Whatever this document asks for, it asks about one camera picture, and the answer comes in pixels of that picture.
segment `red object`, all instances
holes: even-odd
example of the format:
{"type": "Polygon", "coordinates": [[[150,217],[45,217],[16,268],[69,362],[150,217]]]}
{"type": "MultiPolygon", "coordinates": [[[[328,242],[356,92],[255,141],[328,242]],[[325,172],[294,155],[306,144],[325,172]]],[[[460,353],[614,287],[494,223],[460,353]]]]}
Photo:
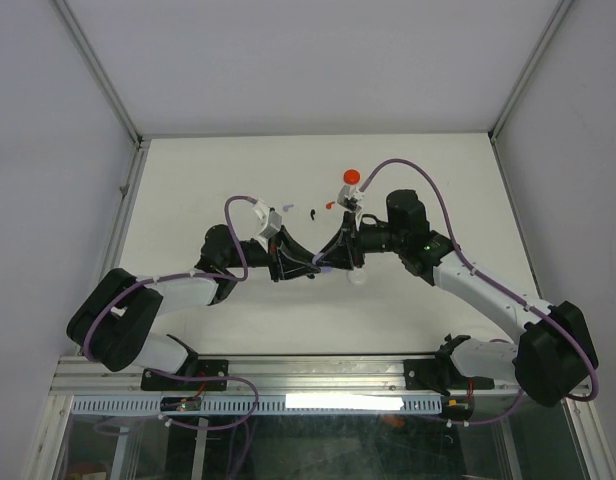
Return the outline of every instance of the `red object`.
{"type": "Polygon", "coordinates": [[[357,185],[361,180],[361,175],[357,170],[346,170],[344,173],[344,182],[348,185],[357,185]]]}

